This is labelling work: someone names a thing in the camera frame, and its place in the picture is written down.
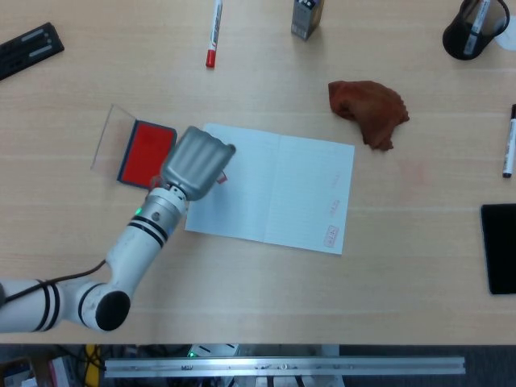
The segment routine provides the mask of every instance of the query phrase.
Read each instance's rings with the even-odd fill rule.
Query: desk surface
[[[65,51],[0,82],[2,277],[95,266],[143,201],[89,170],[112,102],[180,133],[224,123],[355,144],[356,159],[342,257],[178,231],[119,330],[1,341],[516,343],[516,297],[489,295],[479,223],[482,203],[516,199],[501,179],[516,54],[449,57],[459,4],[329,1],[305,43],[291,1],[226,0],[207,71],[211,2],[4,0],[0,41],[52,21]],[[368,79],[410,112],[387,153],[328,104],[328,82]]]

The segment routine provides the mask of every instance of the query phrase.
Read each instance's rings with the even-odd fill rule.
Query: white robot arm
[[[47,331],[68,319],[96,331],[125,321],[148,267],[186,212],[204,197],[235,154],[233,145],[189,127],[161,168],[153,189],[107,258],[85,273],[50,281],[0,279],[0,332]],[[107,263],[104,284],[87,276]]]

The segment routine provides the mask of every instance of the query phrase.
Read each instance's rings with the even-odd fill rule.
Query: white paper
[[[354,147],[239,127],[204,130],[236,154],[191,202],[187,231],[342,254]]]

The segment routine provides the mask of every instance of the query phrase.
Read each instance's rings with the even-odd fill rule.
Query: black pen holder
[[[509,8],[502,0],[464,0],[443,33],[444,49],[459,60],[475,59],[509,21]]]

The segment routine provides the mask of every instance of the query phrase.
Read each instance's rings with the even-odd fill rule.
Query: marker cap
[[[217,54],[217,52],[215,50],[208,50],[208,55],[206,56],[206,67],[209,67],[210,69],[214,69],[216,54]]]

